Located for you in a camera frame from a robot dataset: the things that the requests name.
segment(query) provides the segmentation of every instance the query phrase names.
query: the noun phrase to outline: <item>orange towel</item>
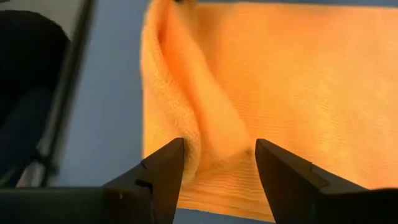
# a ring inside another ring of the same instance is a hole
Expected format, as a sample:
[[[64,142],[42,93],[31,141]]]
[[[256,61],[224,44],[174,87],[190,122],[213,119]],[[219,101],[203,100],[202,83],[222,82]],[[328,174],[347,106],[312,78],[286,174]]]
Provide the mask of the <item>orange towel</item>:
[[[368,188],[398,185],[398,9],[153,0],[144,156],[188,153],[178,206],[272,220],[257,138]]]

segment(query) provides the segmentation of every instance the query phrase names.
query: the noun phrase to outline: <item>microfiber cloth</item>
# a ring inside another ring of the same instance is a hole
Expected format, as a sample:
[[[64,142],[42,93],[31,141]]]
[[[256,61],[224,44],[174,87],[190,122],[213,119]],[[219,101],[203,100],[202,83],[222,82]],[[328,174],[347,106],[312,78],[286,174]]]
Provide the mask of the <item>microfiber cloth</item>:
[[[185,138],[178,207],[256,220],[273,221],[257,138],[363,187],[397,186],[397,27],[388,7],[153,0],[144,156]]]

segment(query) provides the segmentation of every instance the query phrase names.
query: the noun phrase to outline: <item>gray table surface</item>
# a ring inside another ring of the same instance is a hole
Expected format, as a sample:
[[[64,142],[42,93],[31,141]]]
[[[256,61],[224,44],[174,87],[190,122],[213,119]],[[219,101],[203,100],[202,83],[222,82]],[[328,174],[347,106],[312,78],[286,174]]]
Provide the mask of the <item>gray table surface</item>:
[[[398,6],[397,0],[280,0]],[[63,146],[59,186],[96,186],[142,157],[139,44],[147,0],[98,0]],[[262,223],[177,210],[175,223]]]

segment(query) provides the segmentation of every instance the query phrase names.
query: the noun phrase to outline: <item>black object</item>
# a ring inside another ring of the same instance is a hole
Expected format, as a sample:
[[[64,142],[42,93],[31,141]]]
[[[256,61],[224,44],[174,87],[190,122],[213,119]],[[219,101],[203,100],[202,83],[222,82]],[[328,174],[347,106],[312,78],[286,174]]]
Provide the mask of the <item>black object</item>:
[[[256,161],[277,224],[398,223],[396,189],[364,189],[263,139]],[[0,189],[0,222],[171,224],[183,165],[174,139],[102,187]]]
[[[398,223],[398,190],[367,190],[258,139],[261,184],[277,224]]]
[[[102,187],[0,189],[0,223],[171,224],[183,163],[183,139],[174,139]]]
[[[36,146],[69,40],[56,23],[27,11],[0,11],[0,31],[0,186],[13,187],[42,157]]]

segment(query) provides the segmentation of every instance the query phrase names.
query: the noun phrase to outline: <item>towel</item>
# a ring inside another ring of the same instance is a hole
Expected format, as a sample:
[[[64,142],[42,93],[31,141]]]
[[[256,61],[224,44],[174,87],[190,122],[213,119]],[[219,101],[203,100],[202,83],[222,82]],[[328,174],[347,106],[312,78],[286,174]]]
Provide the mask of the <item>towel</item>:
[[[144,157],[186,139],[179,208],[273,221],[267,139],[370,189],[398,185],[398,9],[153,0]]]

